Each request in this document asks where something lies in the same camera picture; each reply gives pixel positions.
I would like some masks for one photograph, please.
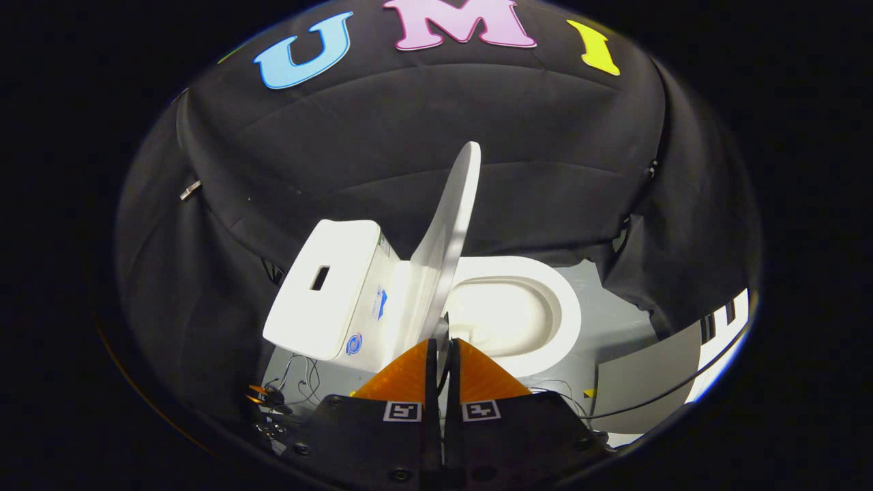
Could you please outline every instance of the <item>toilet tank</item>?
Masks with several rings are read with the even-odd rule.
[[[288,271],[264,325],[280,348],[378,371],[392,345],[386,312],[400,262],[370,220],[321,220]]]

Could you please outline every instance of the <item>black cable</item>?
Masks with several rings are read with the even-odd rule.
[[[300,403],[304,403],[304,402],[306,402],[306,399],[303,399],[303,400],[300,400],[300,401],[292,401],[292,402],[290,402],[290,403],[277,404],[277,405],[274,405],[274,406],[267,407],[267,409],[270,410],[270,411],[276,411],[276,408],[278,408],[278,407],[284,407],[284,406],[287,406],[287,405],[295,405],[295,404],[300,404]]]
[[[576,399],[574,399],[574,398],[568,396],[567,394],[564,394],[564,393],[562,393],[562,392],[558,392],[558,391],[553,391],[553,390],[551,390],[551,389],[545,389],[545,388],[543,388],[543,387],[527,387],[527,388],[528,388],[528,389],[539,389],[540,391],[543,391],[543,392],[554,392],[555,394],[558,394],[559,396],[562,396],[562,397],[564,397],[565,399],[571,401],[573,404],[575,404],[576,407],[579,408],[579,411],[582,411],[582,414],[584,414],[584,415],[586,415],[586,416],[588,415],[588,412],[585,411],[585,409],[584,409],[584,408],[583,408],[583,407],[582,407],[578,402],[576,402]]]
[[[319,374],[319,369],[316,366],[319,361],[312,360],[312,362],[313,362],[313,367],[311,369],[309,369],[309,377],[306,378],[306,383],[309,384],[309,390],[312,391],[312,396],[315,398],[315,400],[317,400],[317,401],[319,401],[319,403],[321,403],[321,399],[315,395],[315,391],[317,391],[319,389],[319,387],[321,386],[321,374]],[[319,379],[318,384],[314,388],[313,388],[313,371],[315,371],[315,376]]]
[[[303,391],[300,390],[300,384],[303,384],[303,383],[304,383],[303,380],[297,382],[297,390],[300,392],[300,394],[303,394],[305,396],[306,394],[304,394]],[[295,405],[295,404],[301,404],[301,403],[305,403],[305,402],[310,402],[309,398],[300,399],[299,401],[292,401],[290,403],[284,403],[284,404],[276,405],[273,407],[282,407],[283,405]]]
[[[292,353],[292,354],[291,354],[291,358],[288,358],[288,364],[285,365],[285,374],[282,376],[282,384],[280,384],[279,387],[278,387],[278,389],[279,389],[280,391],[282,391],[282,389],[285,388],[285,380],[288,379],[288,369],[291,368],[291,362],[293,362],[293,361],[294,361],[294,358],[296,358],[296,357],[298,357],[298,356],[301,356],[301,357],[302,357],[302,355],[298,355],[297,353]]]
[[[567,391],[570,393],[570,398],[573,398],[573,387],[570,387],[570,384],[568,384],[566,380],[560,380],[559,378],[547,378],[546,380],[540,380],[541,384],[543,382],[561,382],[562,384],[566,385]]]
[[[301,378],[301,379],[297,382],[297,392],[299,392],[300,395],[304,397],[303,399],[300,399],[300,402],[301,402],[301,403],[311,402],[311,401],[309,400],[309,398],[312,397],[312,394],[310,394],[310,395],[307,396],[307,395],[303,392],[303,389],[300,389],[300,385],[301,385],[301,384],[306,384],[306,373],[307,373],[308,371],[309,371],[309,357],[306,356],[306,368],[303,369],[303,378]]]
[[[270,382],[267,382],[266,384],[264,384],[264,388],[265,389],[273,389],[274,391],[277,391],[278,389],[270,386],[270,384],[272,384],[273,382],[276,382],[277,380],[278,380],[278,377],[273,378]]]
[[[436,385],[436,394],[439,396],[443,393],[443,387],[445,386],[445,381],[449,378],[449,363],[451,363],[451,339],[449,340],[449,345],[446,347],[447,352],[445,355],[445,364],[443,365],[443,374],[440,376],[439,384]]]
[[[584,417],[584,418],[582,418],[582,419],[598,419],[598,418],[606,418],[607,416],[614,416],[614,415],[616,415],[616,414],[621,414],[621,413],[623,413],[623,412],[633,411],[633,410],[638,409],[638,408],[641,408],[641,407],[643,407],[643,406],[645,406],[645,405],[650,405],[650,404],[652,404],[653,402],[655,402],[655,401],[657,401],[657,400],[659,400],[659,399],[661,399],[661,398],[665,398],[665,397],[669,396],[670,394],[672,394],[672,393],[675,392],[675,391],[678,391],[679,389],[685,387],[685,385],[686,385],[687,383],[689,383],[689,382],[691,382],[692,380],[694,380],[695,378],[699,377],[701,373],[703,373],[703,372],[707,371],[708,369],[710,369],[710,367],[711,367],[712,365],[714,365],[714,364],[715,364],[719,359],[721,359],[721,357],[724,356],[725,353],[727,353],[727,352],[731,349],[731,347],[732,347],[734,344],[737,343],[737,341],[739,341],[739,338],[740,338],[743,334],[746,333],[746,331],[749,329],[749,326],[751,326],[751,325],[752,325],[752,322],[751,322],[751,321],[746,322],[746,325],[743,326],[743,328],[739,330],[739,332],[737,333],[737,335],[733,337],[733,339],[731,340],[731,342],[729,342],[729,343],[727,344],[727,346],[725,346],[725,348],[722,349],[721,352],[718,353],[718,354],[716,355],[716,357],[712,358],[712,360],[710,360],[709,363],[707,363],[706,365],[704,365],[703,368],[701,368],[700,370],[694,372],[693,375],[691,375],[690,377],[686,378],[684,381],[680,382],[678,385],[676,385],[676,386],[673,387],[672,389],[670,389],[670,390],[664,392],[664,393],[661,394],[660,396],[657,396],[656,398],[649,399],[648,401],[646,401],[646,402],[644,402],[644,403],[640,403],[640,404],[638,404],[638,405],[634,405],[634,406],[631,406],[631,407],[627,407],[627,408],[624,408],[624,409],[620,409],[620,410],[618,410],[618,411],[607,412],[606,414],[598,414],[597,416],[586,416],[586,417]]]

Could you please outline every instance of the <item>metal clip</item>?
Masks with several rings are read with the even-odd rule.
[[[185,189],[185,192],[183,192],[181,195],[179,195],[179,199],[181,199],[182,201],[185,201],[185,199],[187,199],[189,196],[191,196],[191,193],[194,192],[194,190],[199,188],[199,187],[200,187],[200,181],[197,181],[196,183],[191,184],[190,186],[188,186],[188,188]]]

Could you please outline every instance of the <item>toilet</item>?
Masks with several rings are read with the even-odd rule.
[[[288,271],[264,325],[294,353],[376,373],[420,341],[469,342],[514,377],[547,370],[579,335],[574,290],[550,266],[515,256],[461,257],[481,152],[468,142],[430,227],[400,260],[370,220],[321,220]]]

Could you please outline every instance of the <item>rectangular hole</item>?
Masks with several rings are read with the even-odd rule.
[[[737,308],[733,305],[733,300],[725,305],[725,310],[727,310],[727,323],[730,324],[737,318]]]
[[[709,341],[709,327],[706,325],[706,317],[700,320],[700,344]]]
[[[715,315],[709,314],[706,316],[706,321],[709,323],[710,327],[710,339],[715,337]]]
[[[309,288],[310,290],[321,290],[321,285],[325,284],[325,278],[327,278],[327,272],[330,271],[330,266],[322,266],[319,269],[318,276],[315,277],[315,282],[313,286]]]

